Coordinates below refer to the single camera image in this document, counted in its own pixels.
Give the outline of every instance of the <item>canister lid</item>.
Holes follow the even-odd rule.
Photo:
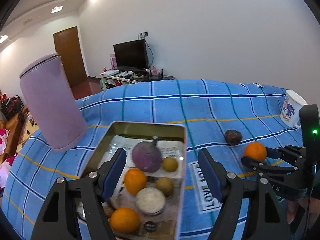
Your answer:
[[[31,63],[29,66],[27,66],[19,75],[19,78],[21,78],[27,71],[29,71],[31,68],[36,67],[37,65],[41,64],[42,62],[48,60],[51,57],[55,57],[58,56],[59,54],[57,52],[52,53],[52,54],[48,54],[40,59],[37,59],[36,61],[34,61],[33,63]]]

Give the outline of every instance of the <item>pink tumbler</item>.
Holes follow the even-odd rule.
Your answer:
[[[42,57],[26,67],[20,74],[20,87],[52,149],[64,152],[82,139],[87,124],[72,95],[58,53]]]

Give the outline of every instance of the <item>black tv screen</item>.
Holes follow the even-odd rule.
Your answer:
[[[118,67],[149,68],[145,40],[115,44],[113,49]]]

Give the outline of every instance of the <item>orange fruit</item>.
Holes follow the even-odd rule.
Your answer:
[[[264,161],[267,157],[267,150],[263,144],[259,142],[252,142],[244,149],[244,156]]]
[[[124,176],[124,185],[127,191],[135,196],[140,190],[147,186],[147,176],[143,171],[130,169]]]
[[[131,233],[140,224],[140,218],[131,208],[118,208],[113,212],[109,225],[120,233]]]

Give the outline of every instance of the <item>white mug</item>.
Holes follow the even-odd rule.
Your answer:
[[[301,128],[297,123],[299,121],[299,110],[307,102],[292,90],[286,90],[287,94],[281,109],[280,118],[289,127]]]

